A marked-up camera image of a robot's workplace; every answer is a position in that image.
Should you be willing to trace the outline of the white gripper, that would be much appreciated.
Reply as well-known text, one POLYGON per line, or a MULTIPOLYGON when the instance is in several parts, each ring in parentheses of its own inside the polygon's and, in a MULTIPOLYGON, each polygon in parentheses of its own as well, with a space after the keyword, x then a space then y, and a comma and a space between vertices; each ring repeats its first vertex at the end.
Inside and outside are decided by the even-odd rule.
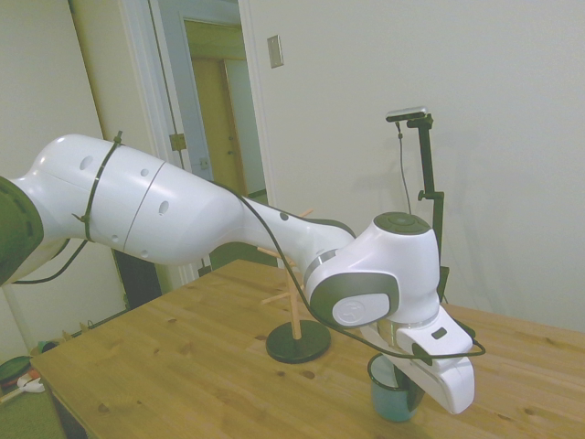
POLYGON ((365 339, 383 356, 381 365, 374 367, 376 380, 390 388, 404 388, 408 409, 416 409, 425 393, 452 414, 463 412, 473 402, 473 366, 467 357, 432 359, 430 366, 422 360, 423 353, 392 349, 374 325, 365 327, 365 339))

